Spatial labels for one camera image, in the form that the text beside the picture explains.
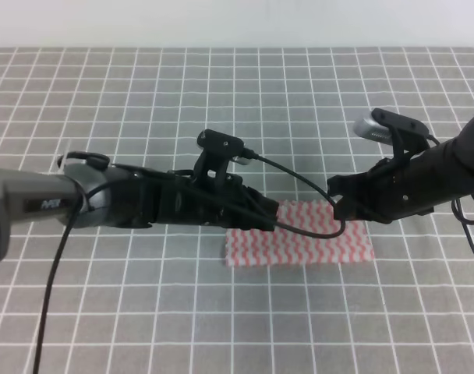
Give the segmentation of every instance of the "grid mat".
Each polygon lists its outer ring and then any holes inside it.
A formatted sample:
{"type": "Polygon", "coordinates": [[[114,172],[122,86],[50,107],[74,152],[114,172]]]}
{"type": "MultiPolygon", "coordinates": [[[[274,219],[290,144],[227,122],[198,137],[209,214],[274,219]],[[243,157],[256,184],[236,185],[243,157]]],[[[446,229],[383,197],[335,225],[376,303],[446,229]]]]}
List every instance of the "grid mat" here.
{"type": "MultiPolygon", "coordinates": [[[[70,140],[191,168],[211,128],[325,186],[391,152],[352,133],[369,107],[455,136],[474,115],[474,48],[0,48],[0,168],[55,171],[70,140]]],[[[257,162],[232,167],[272,198],[316,198],[257,162]]],[[[42,372],[473,374],[474,258],[450,207],[368,229],[374,263],[254,269],[225,267],[217,228],[75,230],[42,372]]],[[[0,374],[32,368],[61,233],[53,221],[12,230],[0,374]]]]}

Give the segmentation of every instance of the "black bracket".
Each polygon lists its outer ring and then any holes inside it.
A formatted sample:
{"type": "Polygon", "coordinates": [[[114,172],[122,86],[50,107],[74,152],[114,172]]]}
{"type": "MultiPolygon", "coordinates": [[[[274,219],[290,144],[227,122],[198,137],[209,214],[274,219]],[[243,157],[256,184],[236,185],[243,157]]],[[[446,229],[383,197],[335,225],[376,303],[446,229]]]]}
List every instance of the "black bracket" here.
{"type": "Polygon", "coordinates": [[[197,145],[203,150],[193,169],[193,183],[204,184],[209,178],[208,172],[214,171],[216,190],[224,188],[225,181],[232,180],[227,174],[228,163],[242,156],[244,142],[234,136],[214,130],[204,130],[197,137],[197,145]]]}
{"type": "Polygon", "coordinates": [[[427,137],[430,130],[421,121],[376,108],[372,118],[390,130],[393,154],[396,161],[411,157],[430,148],[427,137]]]}

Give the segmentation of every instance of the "white wall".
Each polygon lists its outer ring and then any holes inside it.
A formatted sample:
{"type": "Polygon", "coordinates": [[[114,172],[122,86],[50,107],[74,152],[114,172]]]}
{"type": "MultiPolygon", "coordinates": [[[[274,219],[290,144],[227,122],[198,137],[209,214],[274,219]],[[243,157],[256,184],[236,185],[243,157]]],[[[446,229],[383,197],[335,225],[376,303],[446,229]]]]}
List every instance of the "white wall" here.
{"type": "Polygon", "coordinates": [[[8,45],[474,45],[474,0],[0,0],[8,45]]]}

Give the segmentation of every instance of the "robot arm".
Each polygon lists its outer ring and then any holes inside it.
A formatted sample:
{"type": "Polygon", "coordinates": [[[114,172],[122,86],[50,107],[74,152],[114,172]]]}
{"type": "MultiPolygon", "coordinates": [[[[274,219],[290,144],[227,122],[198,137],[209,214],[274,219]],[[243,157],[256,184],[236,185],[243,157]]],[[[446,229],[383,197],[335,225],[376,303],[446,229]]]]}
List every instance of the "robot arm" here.
{"type": "Polygon", "coordinates": [[[218,204],[223,199],[258,218],[276,220],[276,201],[227,173],[228,163],[240,161],[245,153],[243,141],[206,130],[197,142],[203,152],[191,171],[163,173],[110,164],[108,157],[86,152],[69,153],[67,158],[84,163],[67,164],[63,175],[0,169],[0,259],[8,250],[12,224],[49,217],[66,224],[81,201],[75,228],[149,228],[159,223],[273,231],[273,224],[218,204]],[[196,192],[212,199],[194,198],[196,192]]]}
{"type": "MultiPolygon", "coordinates": [[[[474,193],[474,118],[457,137],[433,148],[427,142],[433,137],[422,122],[381,109],[359,122],[355,132],[392,145],[394,157],[366,173],[327,181],[329,196],[341,197],[334,207],[334,217],[341,222],[389,224],[432,213],[438,204],[474,193]]],[[[65,223],[80,201],[84,204],[77,228],[148,228],[160,223],[273,231],[275,224],[281,226],[278,202],[227,173],[230,161],[258,157],[242,140],[205,130],[197,143],[203,152],[188,171],[162,173],[110,164],[104,155],[85,152],[68,155],[85,162],[66,165],[64,175],[0,169],[0,259],[6,255],[11,224],[48,217],[65,223]],[[222,201],[234,209],[224,208],[222,201]]]]}

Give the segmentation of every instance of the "cloth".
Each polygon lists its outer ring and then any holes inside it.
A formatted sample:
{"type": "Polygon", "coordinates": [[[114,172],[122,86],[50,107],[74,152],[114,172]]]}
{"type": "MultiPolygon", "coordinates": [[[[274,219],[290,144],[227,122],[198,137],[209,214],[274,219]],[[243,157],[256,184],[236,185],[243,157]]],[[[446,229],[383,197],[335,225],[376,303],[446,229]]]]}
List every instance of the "cloth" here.
{"type": "MultiPolygon", "coordinates": [[[[332,206],[322,200],[282,202],[278,208],[278,220],[319,233],[339,229],[332,206]]],[[[227,266],[356,263],[374,258],[365,224],[360,221],[346,222],[345,232],[328,240],[308,238],[282,228],[273,232],[229,229],[225,249],[227,266]]]]}

